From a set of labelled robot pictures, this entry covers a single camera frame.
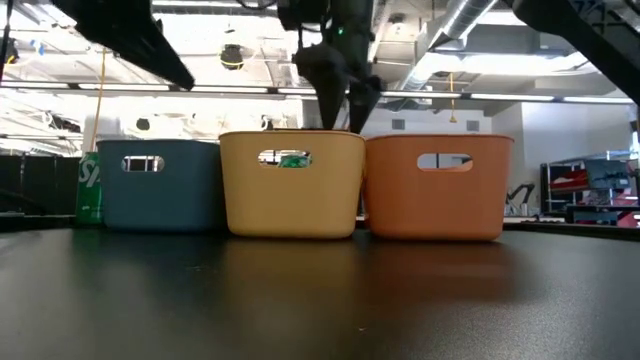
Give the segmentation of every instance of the bin handle cutout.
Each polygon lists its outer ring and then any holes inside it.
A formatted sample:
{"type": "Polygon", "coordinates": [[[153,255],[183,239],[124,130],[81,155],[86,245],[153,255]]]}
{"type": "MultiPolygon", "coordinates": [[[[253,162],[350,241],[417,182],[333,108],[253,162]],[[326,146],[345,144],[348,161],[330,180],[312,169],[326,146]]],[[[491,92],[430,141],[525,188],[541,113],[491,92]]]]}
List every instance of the bin handle cutout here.
{"type": "Polygon", "coordinates": [[[307,150],[263,150],[258,153],[258,163],[263,167],[305,169],[313,163],[307,150]]]}
{"type": "Polygon", "coordinates": [[[473,160],[468,154],[426,153],[418,156],[417,166],[425,172],[467,172],[473,160]]]}
{"type": "Polygon", "coordinates": [[[128,155],[120,162],[120,167],[124,172],[157,173],[161,172],[164,166],[164,159],[157,155],[128,155]]]}

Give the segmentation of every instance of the orange storage bin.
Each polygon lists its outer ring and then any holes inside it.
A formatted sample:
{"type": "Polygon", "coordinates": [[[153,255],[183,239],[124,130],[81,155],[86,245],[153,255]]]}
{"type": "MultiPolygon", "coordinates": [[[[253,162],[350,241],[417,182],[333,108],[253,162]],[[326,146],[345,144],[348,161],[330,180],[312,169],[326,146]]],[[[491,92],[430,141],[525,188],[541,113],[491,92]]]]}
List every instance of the orange storage bin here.
{"type": "Polygon", "coordinates": [[[365,210],[371,231],[415,240],[490,241],[502,233],[513,140],[498,135],[396,135],[367,141],[365,210]],[[421,169],[424,154],[471,161],[421,169]]]}
{"type": "Polygon", "coordinates": [[[344,238],[354,231],[364,138],[337,131],[220,136],[229,229],[240,236],[344,238]],[[267,150],[310,154],[305,168],[258,161],[267,150]]]}

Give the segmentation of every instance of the ceiling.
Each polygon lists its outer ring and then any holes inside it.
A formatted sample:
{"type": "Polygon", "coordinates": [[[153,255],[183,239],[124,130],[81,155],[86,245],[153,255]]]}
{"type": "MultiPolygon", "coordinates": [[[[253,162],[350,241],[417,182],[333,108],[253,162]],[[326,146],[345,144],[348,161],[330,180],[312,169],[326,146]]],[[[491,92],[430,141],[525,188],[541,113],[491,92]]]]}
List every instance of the ceiling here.
{"type": "MultiPolygon", "coordinates": [[[[19,3],[11,22],[11,37],[17,40],[20,59],[15,65],[6,68],[5,80],[64,83],[100,81],[103,50],[100,45],[92,44],[75,33],[73,21],[47,1],[25,0],[19,3]]],[[[370,57],[374,62],[373,72],[389,88],[398,88],[422,58],[424,49],[421,49],[421,44],[425,41],[424,37],[437,26],[438,19],[446,11],[446,4],[446,0],[377,0],[380,16],[373,29],[377,41],[372,44],[370,57]]],[[[0,13],[4,13],[3,7],[4,5],[0,5],[0,13]]],[[[162,19],[165,36],[196,78],[196,84],[308,86],[290,62],[297,48],[297,34],[283,31],[274,10],[251,12],[240,8],[233,0],[155,0],[153,12],[156,18],[162,19]],[[228,71],[221,65],[219,55],[225,44],[242,46],[245,65],[241,70],[228,71]]],[[[305,32],[303,38],[305,45],[321,40],[318,34],[310,32],[305,32]]],[[[514,54],[538,56],[533,48],[536,51],[544,50],[544,57],[565,57],[573,52],[566,42],[551,36],[541,36],[517,21],[504,6],[498,5],[469,35],[465,52],[444,51],[440,54],[442,57],[457,56],[465,60],[456,68],[452,68],[448,61],[441,69],[433,65],[434,69],[429,72],[425,85],[440,91],[453,89],[467,92],[558,95],[602,95],[615,89],[608,80],[588,66],[581,67],[580,71],[554,73],[553,76],[534,72],[529,74],[527,71],[522,73],[521,69],[500,74],[504,67],[496,69],[495,66],[484,66],[486,64],[480,64],[484,67],[479,66],[482,56],[486,55],[505,56],[505,59],[514,54]],[[473,58],[474,61],[466,60],[467,58],[473,58]]],[[[105,81],[164,83],[162,79],[119,59],[110,51],[106,54],[105,81]]],[[[29,134],[50,134],[51,127],[43,125],[42,121],[42,113],[46,111],[83,126],[84,117],[94,110],[96,103],[95,91],[73,94],[53,90],[44,94],[8,89],[1,91],[0,118],[4,126],[0,126],[0,133],[17,134],[28,131],[29,134]]],[[[151,97],[154,94],[147,95],[146,100],[141,96],[121,96],[121,101],[112,99],[109,106],[123,111],[123,104],[126,104],[129,117],[170,114],[173,118],[181,118],[183,124],[187,124],[189,118],[192,118],[194,109],[209,114],[209,118],[229,117],[229,114],[241,107],[257,106],[264,109],[260,110],[263,113],[269,112],[269,106],[264,105],[268,102],[264,100],[244,99],[244,102],[229,108],[202,97],[187,101],[183,95],[166,99],[162,94],[155,94],[155,97],[151,97]]],[[[278,108],[284,110],[269,116],[281,119],[301,116],[299,106],[291,105],[285,99],[281,103],[288,105],[279,105],[278,108]]],[[[438,109],[449,104],[450,100],[434,100],[431,107],[438,109]]],[[[482,101],[461,101],[458,106],[461,109],[485,110],[489,115],[497,107],[495,103],[482,101]]],[[[254,117],[260,118],[263,113],[254,117]]],[[[186,132],[202,134],[193,129],[187,129],[186,132]]],[[[217,136],[217,133],[213,131],[210,135],[217,136]]],[[[64,143],[60,145],[60,152],[68,153],[68,144],[64,143]]]]}

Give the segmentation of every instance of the cable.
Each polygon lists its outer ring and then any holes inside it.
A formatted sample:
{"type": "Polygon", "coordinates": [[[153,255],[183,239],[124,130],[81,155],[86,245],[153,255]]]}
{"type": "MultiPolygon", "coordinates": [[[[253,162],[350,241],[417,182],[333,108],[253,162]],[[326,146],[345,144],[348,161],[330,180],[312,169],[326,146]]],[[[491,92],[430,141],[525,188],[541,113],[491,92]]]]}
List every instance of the cable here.
{"type": "Polygon", "coordinates": [[[4,58],[7,57],[7,50],[9,49],[9,34],[11,33],[11,13],[13,12],[13,0],[7,0],[7,23],[4,26],[4,33],[2,35],[2,45],[0,46],[0,84],[2,84],[2,77],[4,75],[4,58]]]}
{"type": "Polygon", "coordinates": [[[107,70],[107,48],[102,48],[102,70],[100,74],[100,90],[98,90],[98,107],[96,117],[93,121],[93,135],[91,136],[91,147],[89,151],[94,151],[96,146],[96,135],[98,134],[98,121],[100,120],[100,106],[102,105],[102,94],[104,90],[104,79],[107,70]]]}
{"type": "Polygon", "coordinates": [[[262,4],[262,5],[258,5],[258,6],[249,6],[247,5],[247,3],[244,0],[236,0],[236,2],[238,4],[240,4],[240,6],[242,6],[245,9],[249,9],[249,10],[266,10],[268,7],[275,5],[278,0],[271,0],[266,4],[262,4]]]}

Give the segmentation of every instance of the storage bin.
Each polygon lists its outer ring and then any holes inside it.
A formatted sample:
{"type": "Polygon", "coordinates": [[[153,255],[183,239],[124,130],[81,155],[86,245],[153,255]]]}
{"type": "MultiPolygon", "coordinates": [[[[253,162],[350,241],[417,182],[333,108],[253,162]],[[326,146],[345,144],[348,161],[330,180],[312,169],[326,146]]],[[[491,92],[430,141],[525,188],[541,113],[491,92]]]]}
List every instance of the storage bin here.
{"type": "Polygon", "coordinates": [[[240,236],[344,238],[355,228],[364,138],[338,131],[232,132],[220,136],[227,220],[240,236]],[[304,168],[258,159],[309,153],[304,168]]]}
{"type": "Polygon", "coordinates": [[[98,142],[98,154],[108,227],[171,232],[226,227],[219,145],[105,140],[98,142]]]}
{"type": "Polygon", "coordinates": [[[502,232],[513,140],[497,135],[398,135],[367,141],[365,210],[378,236],[415,240],[496,239],[502,232]],[[471,161],[421,169],[424,154],[471,161]]]}

